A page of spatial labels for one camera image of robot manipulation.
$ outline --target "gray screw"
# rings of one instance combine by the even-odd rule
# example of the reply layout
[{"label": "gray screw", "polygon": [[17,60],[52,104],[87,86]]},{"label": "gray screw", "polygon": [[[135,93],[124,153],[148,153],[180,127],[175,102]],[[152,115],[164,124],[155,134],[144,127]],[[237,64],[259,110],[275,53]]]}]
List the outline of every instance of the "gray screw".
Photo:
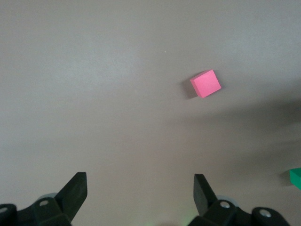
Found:
[{"label": "gray screw", "polygon": [[260,210],[259,212],[262,216],[267,217],[267,218],[270,218],[272,216],[270,212],[268,212],[267,210],[264,210],[264,209]]},{"label": "gray screw", "polygon": [[0,209],[0,213],[4,213],[4,212],[7,211],[7,210],[8,210],[8,208],[3,207],[3,208]]},{"label": "gray screw", "polygon": [[221,205],[221,207],[226,208],[226,209],[229,209],[229,208],[230,208],[230,204],[227,203],[227,202],[225,202],[225,201],[222,201],[222,202],[220,203],[220,205]]},{"label": "gray screw", "polygon": [[40,206],[46,206],[48,203],[48,200],[41,201]]}]

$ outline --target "pink foam block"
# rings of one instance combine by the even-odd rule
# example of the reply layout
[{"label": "pink foam block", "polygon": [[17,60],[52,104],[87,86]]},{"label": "pink foam block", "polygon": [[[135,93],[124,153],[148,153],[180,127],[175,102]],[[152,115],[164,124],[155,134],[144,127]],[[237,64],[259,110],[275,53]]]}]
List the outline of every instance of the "pink foam block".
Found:
[{"label": "pink foam block", "polygon": [[213,70],[204,71],[190,79],[190,81],[197,95],[202,98],[222,88]]}]

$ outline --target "pink cube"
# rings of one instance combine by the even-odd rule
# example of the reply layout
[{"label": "pink cube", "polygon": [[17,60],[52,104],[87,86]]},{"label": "pink cube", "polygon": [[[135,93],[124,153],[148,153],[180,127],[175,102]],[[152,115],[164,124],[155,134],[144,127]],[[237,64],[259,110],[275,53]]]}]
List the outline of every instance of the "pink cube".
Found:
[{"label": "pink cube", "polygon": [[190,79],[190,81],[197,95],[202,98],[222,88],[213,70],[204,71]]}]

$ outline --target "metal screw head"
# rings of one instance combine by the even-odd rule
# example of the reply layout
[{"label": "metal screw head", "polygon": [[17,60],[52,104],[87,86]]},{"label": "metal screw head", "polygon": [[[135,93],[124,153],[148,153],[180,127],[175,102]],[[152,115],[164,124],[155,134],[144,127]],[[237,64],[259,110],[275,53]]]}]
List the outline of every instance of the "metal screw head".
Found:
[{"label": "metal screw head", "polygon": [[41,201],[40,206],[46,206],[48,203],[48,200]]},{"label": "metal screw head", "polygon": [[259,211],[259,213],[260,213],[262,216],[267,217],[267,218],[270,218],[270,217],[272,216],[270,212],[268,212],[267,210],[264,210],[264,209],[261,209],[261,210]]},{"label": "metal screw head", "polygon": [[3,207],[3,208],[0,209],[0,213],[4,213],[4,212],[7,211],[7,210],[8,210],[8,208]]},{"label": "metal screw head", "polygon": [[230,208],[230,204],[227,203],[227,202],[225,202],[225,201],[222,201],[222,202],[220,203],[220,205],[221,205],[221,207],[226,208],[226,209],[229,209],[229,208]]}]

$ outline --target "green block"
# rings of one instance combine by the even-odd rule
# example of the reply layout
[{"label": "green block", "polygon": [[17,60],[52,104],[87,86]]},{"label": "green block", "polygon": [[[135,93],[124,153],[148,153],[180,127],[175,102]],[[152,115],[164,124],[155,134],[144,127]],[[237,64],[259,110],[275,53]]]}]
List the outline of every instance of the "green block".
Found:
[{"label": "green block", "polygon": [[291,183],[301,190],[301,168],[290,170]]}]

